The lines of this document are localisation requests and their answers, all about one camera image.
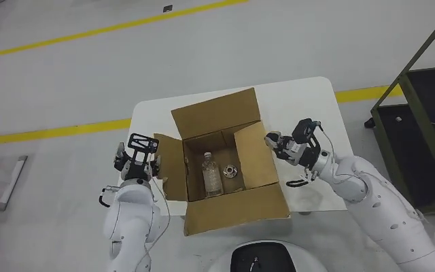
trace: plastic bottle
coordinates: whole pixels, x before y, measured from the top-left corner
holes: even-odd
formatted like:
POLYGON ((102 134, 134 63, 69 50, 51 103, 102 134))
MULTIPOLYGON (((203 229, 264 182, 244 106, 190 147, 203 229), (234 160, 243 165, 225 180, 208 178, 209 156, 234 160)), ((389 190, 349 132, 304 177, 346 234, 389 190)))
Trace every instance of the plastic bottle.
POLYGON ((204 153, 203 175, 206 197, 216 197, 224 193, 218 164, 210 152, 204 153))

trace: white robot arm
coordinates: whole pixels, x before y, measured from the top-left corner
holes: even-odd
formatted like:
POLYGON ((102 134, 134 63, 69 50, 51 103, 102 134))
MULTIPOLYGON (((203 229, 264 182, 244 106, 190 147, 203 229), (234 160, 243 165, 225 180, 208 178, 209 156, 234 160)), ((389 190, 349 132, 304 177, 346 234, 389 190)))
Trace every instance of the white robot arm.
MULTIPOLYGON (((329 183, 345 200, 361 229, 404 272, 435 271, 435 245, 424 229, 420 214, 367 160, 350 156, 336 164, 334 154, 320 150, 313 134, 315 127, 323 131, 320 122, 301 120, 291 137, 271 132, 265 137, 266 144, 278 158, 311 171, 311 181, 319 177, 329 183)), ((307 183, 300 180, 288 182, 288 186, 307 183)))
POLYGON ((119 187, 106 186, 99 197, 100 204, 109 208, 103 228, 111 240, 109 272, 150 271, 149 250, 164 232, 150 186, 150 180, 159 172, 160 158, 147 162, 148 155, 157 151, 158 140, 133 133, 128 146, 135 151, 133 157, 120 143, 114 160, 123 183, 119 187), (137 160, 138 152, 144 154, 142 161, 137 160), (105 192, 115 193, 111 205, 103 201, 105 192), (147 249, 145 243, 151 242, 154 243, 147 249))
POLYGON ((117 192, 103 229, 106 238, 112 241, 107 270, 150 271, 151 258, 145 243, 153 242, 159 234, 160 209, 154 204, 149 184, 132 179, 120 188, 110 189, 117 192))

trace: white table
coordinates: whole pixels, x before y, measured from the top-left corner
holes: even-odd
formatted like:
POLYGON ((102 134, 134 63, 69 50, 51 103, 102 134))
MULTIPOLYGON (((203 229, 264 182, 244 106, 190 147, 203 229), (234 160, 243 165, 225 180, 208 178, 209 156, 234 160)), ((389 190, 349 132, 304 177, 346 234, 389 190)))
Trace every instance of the white table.
MULTIPOLYGON (((171 115, 172 109, 238 92, 250 87, 254 87, 256 90, 258 106, 266 130, 281 131, 283 134, 290 135, 299 120, 304 118, 319 120, 322 122, 325 132, 331 138, 335 152, 339 156, 353 155, 332 85, 328 79, 321 77, 142 101, 136 105, 133 111, 128 136, 130 137, 131 133, 138 133, 152 137, 154 133, 162 133, 181 139, 171 115)), ((316 133, 316 137, 320 142, 321 148, 329 151, 332 150, 328 140, 320 131, 316 133)), ((126 147, 126 151, 130 155, 133 154, 133 150, 130 148, 126 147)), ((300 179, 300 175, 303 175, 303 167, 295 167, 276 159, 275 156, 274 158, 280 184, 290 211, 346 209, 342 198, 338 197, 327 183, 319 179, 300 188, 287 187, 285 185, 286 181, 300 179)), ((157 180, 157 185, 161 188, 161 180, 157 180)), ((159 195, 156 188, 153 188, 153 192, 162 215, 167 215, 167 209, 162 196, 159 195)), ((186 214, 186 202, 168 201, 168 204, 171 215, 184 216, 186 214)))

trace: yellow stripe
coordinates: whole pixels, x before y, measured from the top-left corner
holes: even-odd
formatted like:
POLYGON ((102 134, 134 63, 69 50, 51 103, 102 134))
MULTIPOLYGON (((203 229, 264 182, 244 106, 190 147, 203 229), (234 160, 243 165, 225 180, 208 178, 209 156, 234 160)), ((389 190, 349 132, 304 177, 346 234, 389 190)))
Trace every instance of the yellow stripe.
POLYGON ((96 133, 102 131, 112 131, 115 129, 128 129, 131 119, 122 119, 95 124, 81 124, 79 126, 66 126, 58 129, 44 129, 42 131, 31 131, 0 135, 0 143, 11 143, 15 141, 31 141, 37 139, 47 139, 55 137, 73 136, 86 133, 96 133))
MULTIPOLYGON (((388 89, 389 86, 380 86, 373 88, 365 88, 358 90, 346 90, 343 92, 336 92, 335 98, 338 103, 345 102, 355 102, 361 100, 369 100, 369 99, 379 99, 382 94, 388 89)), ((394 89, 390 92, 388 97, 397 97, 399 95, 403 95, 402 89, 399 84, 394 87, 394 89)))
MULTIPOLYGON (((367 99, 378 99, 387 90, 388 86, 380 86, 374 88, 365 88, 359 90, 346 90, 343 92, 336 92, 335 97, 337 102, 356 102, 367 99)), ((396 97, 402 94, 402 89, 397 85, 390 97, 396 97)), ((130 127, 131 119, 114 120, 108 122, 100 122, 95 124, 81 124, 78 126, 66 126, 58 129, 46 129, 42 131, 31 131, 24 133, 15 133, 8 135, 0 135, 0 143, 11 143, 16 141, 32 141, 38 139, 47 139, 55 137, 73 136, 86 133, 96 133, 102 131, 112 131, 116 129, 128 129, 130 127)))
POLYGON ((185 16, 188 14, 193 14, 193 13, 198 13, 198 12, 204 12, 207 10, 213 10, 213 9, 216 9, 219 7, 226 7, 228 5, 236 5, 238 3, 245 3, 248 1, 249 0, 224 0, 224 1, 217 2, 217 3, 210 3, 208 5, 201 5, 199 7, 191 7, 191 8, 188 8, 186 10, 167 12, 167 13, 163 13, 163 14, 160 14, 157 16, 143 18, 143 19, 132 21, 132 22, 124 22, 122 24, 115 24, 115 25, 110 26, 110 27, 103 27, 102 29, 93 29, 93 30, 89 30, 89 31, 86 31, 83 33, 77 33, 77 34, 70 35, 70 36, 64 36, 64 37, 59 37, 59 38, 55 38, 55 39, 49 39, 47 41, 39 41, 39 42, 36 42, 34 44, 27 44, 25 46, 18 46, 18 47, 6 49, 6 50, 0 50, 0 55, 12 54, 15 52, 29 50, 32 48, 38 48, 38 47, 42 47, 42 46, 49 46, 51 44, 58 44, 58 43, 61 43, 64 41, 71 41, 74 39, 81 39, 81 38, 85 38, 85 37, 95 36, 95 35, 106 33, 106 32, 117 31, 120 29, 127 29, 129 27, 137 27, 137 26, 142 25, 142 24, 149 24, 152 22, 158 22, 161 20, 172 19, 175 17, 185 16))

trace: open cardboard box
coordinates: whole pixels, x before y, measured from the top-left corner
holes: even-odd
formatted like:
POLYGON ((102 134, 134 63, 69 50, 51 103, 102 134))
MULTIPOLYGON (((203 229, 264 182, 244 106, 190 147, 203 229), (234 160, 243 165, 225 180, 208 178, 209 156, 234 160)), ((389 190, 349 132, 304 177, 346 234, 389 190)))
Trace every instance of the open cardboard box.
POLYGON ((253 88, 174 109, 172 116, 182 140, 154 137, 167 199, 188 202, 185 235, 289 216, 253 88), (221 173, 223 195, 205 198, 205 152, 220 171, 228 164, 239 170, 232 179, 221 173))

